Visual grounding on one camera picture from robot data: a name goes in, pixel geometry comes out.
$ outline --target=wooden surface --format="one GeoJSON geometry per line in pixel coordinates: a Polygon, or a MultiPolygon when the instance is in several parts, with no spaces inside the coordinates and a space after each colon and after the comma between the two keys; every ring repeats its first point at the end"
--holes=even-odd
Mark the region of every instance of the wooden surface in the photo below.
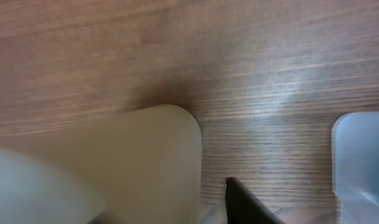
{"type": "Polygon", "coordinates": [[[159,103],[201,125],[203,202],[235,176],[335,223],[330,130],[379,110],[379,1],[0,1],[0,142],[159,103]]]}

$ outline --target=black object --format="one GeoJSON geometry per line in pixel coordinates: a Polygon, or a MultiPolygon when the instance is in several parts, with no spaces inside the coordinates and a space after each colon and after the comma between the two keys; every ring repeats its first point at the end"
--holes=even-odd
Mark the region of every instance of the black object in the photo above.
{"type": "Polygon", "coordinates": [[[227,178],[225,203],[228,224],[283,224],[234,177],[227,178]]]}

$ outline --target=clear plastic object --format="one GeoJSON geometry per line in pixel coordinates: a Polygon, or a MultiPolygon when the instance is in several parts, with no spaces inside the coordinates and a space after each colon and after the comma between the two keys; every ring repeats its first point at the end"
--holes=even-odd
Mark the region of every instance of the clear plastic object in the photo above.
{"type": "Polygon", "coordinates": [[[379,224],[379,111],[342,116],[332,132],[333,191],[342,224],[379,224]]]}

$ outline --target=beige rounded object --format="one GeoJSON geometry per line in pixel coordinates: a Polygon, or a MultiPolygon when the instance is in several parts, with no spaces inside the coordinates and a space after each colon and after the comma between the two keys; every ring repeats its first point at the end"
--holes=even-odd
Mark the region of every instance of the beige rounded object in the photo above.
{"type": "Polygon", "coordinates": [[[116,223],[199,222],[201,133],[182,108],[133,111],[15,148],[96,188],[116,223]]]}

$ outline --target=brown wood grain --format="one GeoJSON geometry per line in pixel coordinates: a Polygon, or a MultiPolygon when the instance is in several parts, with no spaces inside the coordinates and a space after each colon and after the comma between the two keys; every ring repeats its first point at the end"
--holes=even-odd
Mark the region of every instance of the brown wood grain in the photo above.
{"type": "Polygon", "coordinates": [[[330,130],[379,110],[379,1],[0,1],[0,142],[189,110],[202,201],[239,178],[287,223],[335,223],[330,130]]]}

